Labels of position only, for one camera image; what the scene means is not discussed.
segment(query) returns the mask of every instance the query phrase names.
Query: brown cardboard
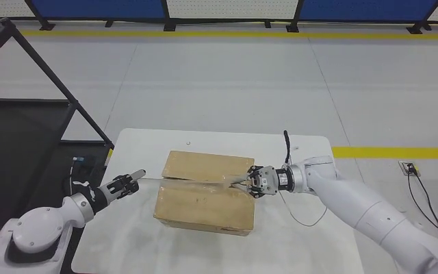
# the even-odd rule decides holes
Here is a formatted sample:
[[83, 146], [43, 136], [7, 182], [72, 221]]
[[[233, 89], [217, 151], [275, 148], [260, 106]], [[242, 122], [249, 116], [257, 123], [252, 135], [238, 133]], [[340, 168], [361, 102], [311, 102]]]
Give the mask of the brown cardboard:
[[165, 180], [154, 217], [171, 227], [248, 235], [254, 225], [253, 197], [217, 181], [245, 174], [253, 164], [250, 158], [171, 151], [163, 176], [203, 183]]
[[171, 151], [162, 172], [165, 178], [194, 181], [222, 182], [227, 178], [245, 174], [254, 165], [254, 159]]

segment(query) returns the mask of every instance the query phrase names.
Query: gray floor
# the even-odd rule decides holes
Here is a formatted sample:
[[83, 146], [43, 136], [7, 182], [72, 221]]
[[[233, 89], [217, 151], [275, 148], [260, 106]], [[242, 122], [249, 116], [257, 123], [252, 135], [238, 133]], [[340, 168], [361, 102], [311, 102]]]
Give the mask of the gray floor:
[[[288, 129], [326, 136], [333, 146], [438, 147], [438, 40], [29, 41], [114, 142], [126, 127], [267, 134]], [[0, 97], [63, 98], [14, 41], [0, 50]], [[79, 115], [64, 137], [98, 139]], [[416, 162], [436, 206], [437, 161]], [[438, 236], [412, 202], [397, 160], [338, 160], [337, 166]], [[426, 208], [417, 182], [414, 194]], [[365, 273], [399, 273], [384, 251], [356, 237]]]

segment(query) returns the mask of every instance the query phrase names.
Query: white cable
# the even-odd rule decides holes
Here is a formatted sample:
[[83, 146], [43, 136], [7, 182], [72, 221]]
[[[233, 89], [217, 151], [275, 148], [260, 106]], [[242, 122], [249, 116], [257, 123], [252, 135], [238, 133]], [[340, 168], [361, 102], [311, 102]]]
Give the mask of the white cable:
[[70, 179], [69, 179], [69, 181], [70, 181], [70, 196], [71, 195], [73, 195], [73, 189], [72, 189], [72, 187], [71, 187], [71, 175], [72, 175], [72, 173], [73, 173], [73, 166], [75, 165], [75, 161], [73, 161], [73, 163], [71, 164], [71, 167], [70, 167]]
[[81, 186], [88, 187], [88, 189], [90, 190], [91, 200], [96, 201], [94, 199], [96, 197], [96, 194], [94, 193], [93, 189], [91, 188], [90, 182], [85, 181], [85, 183], [83, 183], [83, 182], [79, 182], [79, 181], [73, 181], [73, 184], [79, 184]]
[[289, 211], [290, 216], [292, 216], [292, 218], [293, 218], [297, 223], [299, 223], [300, 225], [304, 225], [305, 227], [313, 227], [313, 226], [317, 225], [317, 224], [321, 221], [321, 219], [324, 217], [324, 215], [326, 214], [326, 212], [327, 212], [327, 207], [326, 207], [326, 209], [325, 209], [324, 212], [322, 213], [321, 217], [320, 217], [318, 220], [316, 220], [315, 223], [313, 223], [313, 224], [311, 224], [311, 225], [306, 225], [305, 223], [301, 223], [299, 220], [297, 220], [297, 219], [295, 218], [295, 216], [292, 214], [292, 211], [290, 211], [290, 208], [289, 208], [289, 206], [287, 205], [285, 199], [283, 198], [283, 195], [281, 194], [280, 191], [279, 191], [279, 193], [280, 193], [280, 196], [281, 196], [281, 198], [282, 198], [282, 200], [283, 200], [283, 203], [285, 203], [285, 206], [286, 206], [287, 210]]

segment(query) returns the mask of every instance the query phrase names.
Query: wall socket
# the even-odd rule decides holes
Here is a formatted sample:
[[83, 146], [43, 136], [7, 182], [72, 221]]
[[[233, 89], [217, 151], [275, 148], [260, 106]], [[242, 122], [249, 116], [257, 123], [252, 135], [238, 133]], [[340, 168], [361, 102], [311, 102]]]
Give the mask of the wall socket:
[[409, 174], [408, 164], [413, 164], [413, 167], [417, 170], [418, 177], [421, 176], [420, 170], [418, 169], [418, 166], [414, 162], [398, 161], [398, 164], [400, 165], [400, 168], [402, 169], [404, 176], [407, 176]]

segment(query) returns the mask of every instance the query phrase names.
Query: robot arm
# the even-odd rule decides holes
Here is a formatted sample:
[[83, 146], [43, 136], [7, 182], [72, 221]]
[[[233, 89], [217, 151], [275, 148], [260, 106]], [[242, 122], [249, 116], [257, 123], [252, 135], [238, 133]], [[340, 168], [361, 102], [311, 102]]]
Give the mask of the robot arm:
[[[28, 273], [30, 268], [32, 273], [59, 273], [73, 227], [84, 227], [115, 199], [136, 192], [145, 174], [118, 176], [94, 189], [83, 184], [83, 191], [65, 197], [61, 208], [36, 208], [9, 220], [0, 231], [0, 273]], [[17, 262], [17, 257], [24, 260]]]
[[254, 166], [247, 191], [255, 198], [286, 190], [316, 195], [343, 222], [371, 238], [410, 273], [438, 273], [438, 239], [416, 228], [379, 194], [337, 172], [331, 157]]

